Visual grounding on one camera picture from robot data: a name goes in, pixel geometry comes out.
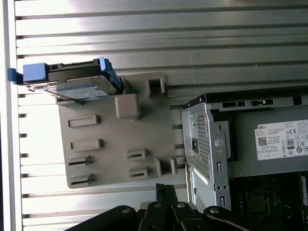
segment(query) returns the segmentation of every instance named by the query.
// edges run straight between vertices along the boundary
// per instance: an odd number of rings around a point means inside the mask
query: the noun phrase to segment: power supply label
[[[258,125],[258,160],[308,155],[308,120]]]

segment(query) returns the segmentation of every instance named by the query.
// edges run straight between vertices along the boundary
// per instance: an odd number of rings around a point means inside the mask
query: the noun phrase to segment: barcode
[[[258,138],[258,142],[259,142],[259,146],[268,145],[268,141],[267,141],[266,137],[260,137],[260,138]]]

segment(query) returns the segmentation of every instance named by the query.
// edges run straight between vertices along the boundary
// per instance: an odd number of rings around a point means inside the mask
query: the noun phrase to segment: perforated metal panel
[[[208,137],[208,127],[205,120],[205,115],[197,115],[198,127],[198,148],[200,152],[201,161],[208,165],[210,150],[210,140]]]
[[[197,209],[200,213],[203,213],[203,210],[205,210],[206,208],[202,198],[199,196],[198,193],[195,195],[195,205],[197,206]]]

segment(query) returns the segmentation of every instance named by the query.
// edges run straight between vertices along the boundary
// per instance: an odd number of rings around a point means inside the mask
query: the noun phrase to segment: aluminum panel
[[[305,25],[307,9],[208,13],[164,13],[74,18],[43,18],[16,21],[16,35],[50,35],[79,32],[115,32],[129,30],[166,30]]]
[[[161,42],[168,41],[166,39],[205,39],[212,41],[217,39],[218,44],[227,44],[229,41],[235,41],[237,39],[245,39],[244,37],[251,38],[254,41],[260,43],[260,40],[255,39],[258,36],[259,39],[267,39],[266,36],[275,37],[276,42],[282,38],[290,38],[294,36],[306,36],[308,29],[306,27],[284,27],[284,28],[241,28],[241,29],[220,29],[220,30],[192,30],[192,31],[155,31],[153,32],[139,32],[139,33],[123,33],[123,34],[87,34],[87,35],[74,35],[74,36],[43,36],[43,37],[25,37],[18,38],[16,43],[17,47],[41,47],[47,49],[45,46],[59,46],[59,45],[86,45],[86,44],[99,44],[104,43],[112,45],[113,42],[147,42],[152,41],[157,44],[157,40]]]
[[[126,52],[130,50],[163,50],[166,47],[174,49],[182,48],[219,48],[219,47],[237,47],[251,45],[279,45],[279,44],[302,44],[308,40],[308,36],[283,36],[279,39],[273,37],[263,38],[194,38],[194,39],[169,39],[161,41],[123,41],[110,42],[105,44],[83,44],[66,46],[46,46],[46,47],[20,47],[17,48],[18,55],[29,54],[51,54],[66,52],[99,52],[108,53],[110,51]]]
[[[186,201],[186,188],[176,189],[179,201]],[[90,212],[128,205],[136,207],[142,202],[155,199],[156,191],[113,192],[103,194],[65,195],[23,198],[23,214],[59,213],[59,212]]]
[[[288,0],[279,1],[280,8],[296,7],[307,5],[304,0],[290,2]],[[221,10],[232,10],[238,8],[277,7],[277,3],[271,1],[225,1],[225,0],[195,0],[193,4],[183,0],[156,0],[144,4],[142,0],[28,0],[17,1],[16,16],[33,15],[59,15],[72,13],[113,13],[113,12],[140,12],[140,11],[181,11],[199,9],[202,11],[211,11],[215,8]]]
[[[209,50],[176,50],[176,51],[146,51],[119,54],[103,54],[113,60],[112,64],[118,70],[147,69],[162,70],[170,68],[187,67],[216,67],[223,65],[273,65],[275,63],[298,63],[306,59],[307,46],[290,47],[257,47],[257,48],[229,48]],[[42,62],[46,63],[71,63],[85,62],[99,58],[100,54],[92,55],[49,55],[31,56],[18,60],[18,69],[22,71],[22,65]]]

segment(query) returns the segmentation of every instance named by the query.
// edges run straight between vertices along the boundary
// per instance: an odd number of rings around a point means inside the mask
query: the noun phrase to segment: black metal arm
[[[136,212],[121,205],[67,231],[273,231],[253,220],[218,206],[203,213],[178,202],[173,185],[156,185],[156,201]]]

